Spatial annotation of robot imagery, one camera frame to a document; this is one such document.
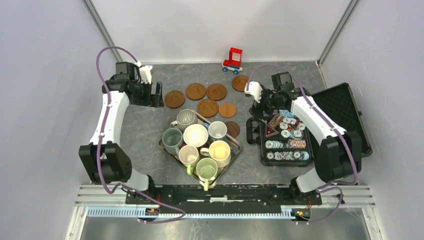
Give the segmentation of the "light wooden coaster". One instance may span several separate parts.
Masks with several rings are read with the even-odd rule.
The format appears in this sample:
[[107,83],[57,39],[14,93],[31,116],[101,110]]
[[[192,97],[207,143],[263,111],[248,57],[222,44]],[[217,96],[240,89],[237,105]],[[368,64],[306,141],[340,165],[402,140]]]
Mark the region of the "light wooden coaster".
[[225,102],[219,106],[218,112],[224,118],[232,118],[237,113],[237,107],[231,102]]

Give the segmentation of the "grey ribbed mug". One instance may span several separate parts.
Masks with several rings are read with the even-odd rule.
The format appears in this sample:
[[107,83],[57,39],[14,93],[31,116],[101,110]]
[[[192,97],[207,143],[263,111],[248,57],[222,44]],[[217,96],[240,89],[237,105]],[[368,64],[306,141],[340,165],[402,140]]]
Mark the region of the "grey ribbed mug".
[[196,113],[193,110],[184,109],[177,114],[176,120],[170,123],[170,127],[184,132],[189,126],[197,123],[198,117]]

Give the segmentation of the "black poker chip case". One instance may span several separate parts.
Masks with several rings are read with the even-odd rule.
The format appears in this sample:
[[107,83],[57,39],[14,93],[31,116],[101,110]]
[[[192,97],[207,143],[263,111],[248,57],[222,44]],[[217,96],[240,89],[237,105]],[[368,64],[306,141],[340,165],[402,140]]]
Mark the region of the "black poker chip case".
[[246,139],[260,146],[260,160],[265,166],[306,167],[317,157],[321,142],[328,136],[356,132],[361,138],[361,156],[372,155],[353,92],[346,82],[304,97],[300,95],[289,108],[274,109],[282,122],[270,126],[271,115],[255,109],[257,115],[246,122]]

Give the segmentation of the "blue white mug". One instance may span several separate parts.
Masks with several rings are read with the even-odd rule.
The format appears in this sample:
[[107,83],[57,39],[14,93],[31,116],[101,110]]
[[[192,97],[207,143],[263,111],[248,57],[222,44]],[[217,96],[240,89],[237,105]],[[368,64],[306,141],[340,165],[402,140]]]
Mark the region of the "blue white mug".
[[228,133],[226,124],[222,121],[214,121],[208,127],[208,134],[214,141],[223,140]]

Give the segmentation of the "light green mug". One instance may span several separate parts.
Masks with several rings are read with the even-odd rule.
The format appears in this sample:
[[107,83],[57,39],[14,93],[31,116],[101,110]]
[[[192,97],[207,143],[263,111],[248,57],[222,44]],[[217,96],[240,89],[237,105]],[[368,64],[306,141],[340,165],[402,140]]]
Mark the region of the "light green mug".
[[193,175],[195,167],[200,160],[198,149],[192,145],[183,146],[178,153],[178,159],[186,167],[188,175]]

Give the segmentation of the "cream ribbed mug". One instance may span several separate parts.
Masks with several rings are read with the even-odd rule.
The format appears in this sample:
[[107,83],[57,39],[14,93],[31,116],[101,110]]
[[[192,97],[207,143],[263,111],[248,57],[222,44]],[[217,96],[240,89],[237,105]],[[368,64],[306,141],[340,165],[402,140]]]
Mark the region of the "cream ribbed mug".
[[226,167],[231,160],[231,148],[229,144],[223,140],[212,142],[208,148],[200,148],[199,153],[202,156],[213,159],[217,163],[218,168]]

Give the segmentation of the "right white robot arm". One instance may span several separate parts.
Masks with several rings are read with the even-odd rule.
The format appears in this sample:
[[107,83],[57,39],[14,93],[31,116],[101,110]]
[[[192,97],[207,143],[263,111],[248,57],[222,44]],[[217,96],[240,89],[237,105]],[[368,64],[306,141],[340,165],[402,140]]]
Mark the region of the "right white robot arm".
[[295,87],[294,80],[282,83],[281,78],[291,75],[281,72],[272,76],[274,89],[249,79],[245,95],[253,97],[249,112],[258,120],[263,113],[287,109],[298,117],[318,143],[314,167],[295,178],[295,187],[289,189],[289,199],[302,204],[309,198],[309,192],[323,192],[330,185],[355,185],[361,170],[362,139],[355,132],[348,132],[339,126],[316,104],[302,86]]

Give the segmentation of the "red toy truck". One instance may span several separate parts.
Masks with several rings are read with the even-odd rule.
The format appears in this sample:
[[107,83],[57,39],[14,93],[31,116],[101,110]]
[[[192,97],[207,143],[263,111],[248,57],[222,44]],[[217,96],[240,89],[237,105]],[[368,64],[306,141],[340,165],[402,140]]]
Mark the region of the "red toy truck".
[[243,50],[235,47],[231,47],[228,52],[228,59],[225,59],[222,63],[222,70],[224,72],[232,71],[235,75],[238,75],[243,68],[242,64]]

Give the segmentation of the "brown wooden coaster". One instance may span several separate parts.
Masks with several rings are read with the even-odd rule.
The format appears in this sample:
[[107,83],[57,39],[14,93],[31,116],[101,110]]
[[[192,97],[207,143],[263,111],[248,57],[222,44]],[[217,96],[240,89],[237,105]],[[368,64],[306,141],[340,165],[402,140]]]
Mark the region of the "brown wooden coaster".
[[231,85],[237,92],[244,92],[249,77],[246,75],[237,75],[232,79]]
[[197,112],[205,118],[214,117],[218,111],[219,105],[212,99],[203,99],[197,105]]
[[185,101],[185,94],[179,90],[172,90],[168,92],[164,98],[165,105],[172,109],[180,108]]
[[206,87],[201,83],[192,83],[186,88],[185,93],[190,100],[198,101],[206,95]]
[[213,83],[206,89],[206,95],[214,101],[221,101],[227,96],[227,88],[220,83]]

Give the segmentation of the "dark wooden coaster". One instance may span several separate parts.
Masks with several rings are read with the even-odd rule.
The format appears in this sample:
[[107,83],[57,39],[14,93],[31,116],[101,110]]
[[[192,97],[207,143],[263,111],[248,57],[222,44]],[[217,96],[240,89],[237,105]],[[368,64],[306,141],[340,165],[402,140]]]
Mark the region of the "dark wooden coaster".
[[241,129],[240,129],[240,126],[236,122],[227,121],[224,124],[226,125],[227,134],[229,136],[236,138],[240,134]]

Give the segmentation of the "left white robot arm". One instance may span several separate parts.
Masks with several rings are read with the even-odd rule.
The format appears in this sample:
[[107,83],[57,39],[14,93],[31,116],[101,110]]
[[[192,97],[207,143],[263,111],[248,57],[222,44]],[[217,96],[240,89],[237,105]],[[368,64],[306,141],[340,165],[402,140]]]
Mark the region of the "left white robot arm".
[[96,130],[78,155],[92,183],[119,184],[125,190],[138,190],[145,204],[153,203],[157,190],[149,175],[133,168],[130,157],[120,146],[121,130],[129,105],[164,107],[162,83],[152,93],[151,65],[141,62],[118,62],[116,73],[102,86],[102,109]]

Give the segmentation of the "white bowl mug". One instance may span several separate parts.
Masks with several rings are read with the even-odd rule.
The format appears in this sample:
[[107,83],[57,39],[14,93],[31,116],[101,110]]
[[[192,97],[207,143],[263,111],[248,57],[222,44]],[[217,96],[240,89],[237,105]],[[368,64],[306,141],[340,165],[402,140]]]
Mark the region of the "white bowl mug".
[[187,145],[200,148],[204,146],[209,139],[208,130],[201,124],[188,126],[183,132],[183,140]]

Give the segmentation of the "metal tray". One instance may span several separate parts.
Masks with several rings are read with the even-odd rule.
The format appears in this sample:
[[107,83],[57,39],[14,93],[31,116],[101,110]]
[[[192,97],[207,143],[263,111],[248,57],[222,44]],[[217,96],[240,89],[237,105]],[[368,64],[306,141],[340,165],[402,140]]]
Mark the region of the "metal tray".
[[[196,112],[196,111],[194,111],[195,113],[196,113],[196,115],[197,115],[197,118],[198,118],[198,123],[197,124],[200,124],[200,125],[203,125],[207,130],[208,130],[208,126],[211,124],[211,122],[210,121],[208,121],[205,117],[203,117],[203,116],[201,116],[198,112]],[[197,147],[197,150],[199,151],[199,156],[200,156],[200,159],[199,159],[199,161],[201,160],[201,159],[204,159],[204,158],[210,158],[210,157],[208,157],[208,156],[203,156],[203,155],[201,155],[200,154],[200,148],[208,148],[209,146],[210,146],[210,144],[212,143],[212,142],[214,142],[214,141],[216,141],[216,140],[213,140],[213,139],[211,139],[211,137],[210,137],[210,135],[209,135],[209,138],[208,138],[208,140],[207,140],[207,142],[206,142],[206,144],[204,145],[204,146],[201,146],[201,147]],[[230,146],[230,150],[231,150],[231,160],[230,160],[230,162],[229,162],[229,164],[226,166],[226,167],[223,167],[223,168],[218,168],[218,172],[217,172],[217,176],[216,176],[216,179],[209,185],[209,189],[208,190],[210,190],[210,189],[212,189],[212,188],[214,188],[216,185],[217,185],[217,183],[218,183],[218,181],[222,178],[222,176],[225,174],[225,172],[229,169],[229,167],[231,166],[231,164],[233,164],[234,162],[235,162],[235,160],[237,159],[237,157],[240,155],[240,153],[241,153],[241,151],[242,151],[242,144],[240,143],[240,142],[238,142],[236,139],[234,139],[233,137],[231,137],[230,135],[226,135],[226,137],[223,139],[223,140],[218,140],[218,141],[225,141],[225,142],[227,142],[228,144],[229,144],[229,146]],[[187,145],[185,142],[184,142],[184,140],[183,140],[183,144],[182,144],[182,146],[179,148],[179,150],[183,147],[183,146],[185,146],[185,145]],[[165,152],[165,154],[167,155],[167,156],[169,156],[170,158],[172,158],[174,161],[176,161],[184,170],[186,170],[187,171],[187,167],[186,166],[184,166],[181,162],[180,162],[180,160],[179,160],[179,158],[178,158],[178,154],[177,155],[173,155],[173,154],[170,154],[170,153],[168,153],[166,150],[165,150],[165,148],[164,148],[164,146],[163,146],[163,141],[162,141],[162,136],[160,137],[160,139],[158,140],[158,146]],[[199,177],[198,177],[198,174],[197,174],[197,172],[196,172],[196,167],[195,167],[195,169],[194,169],[194,173],[193,173],[193,175],[190,175],[190,176],[192,176],[193,178],[195,178],[196,179],[196,181],[197,182],[199,182],[202,186],[204,186],[204,183],[199,179]]]

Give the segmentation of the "grey-green mug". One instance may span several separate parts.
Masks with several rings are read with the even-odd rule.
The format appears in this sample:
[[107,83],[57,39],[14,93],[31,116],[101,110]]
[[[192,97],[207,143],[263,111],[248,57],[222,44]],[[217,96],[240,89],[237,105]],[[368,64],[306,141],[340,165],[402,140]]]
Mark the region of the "grey-green mug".
[[179,153],[183,142],[183,133],[177,128],[169,128],[162,135],[164,149],[171,155]]

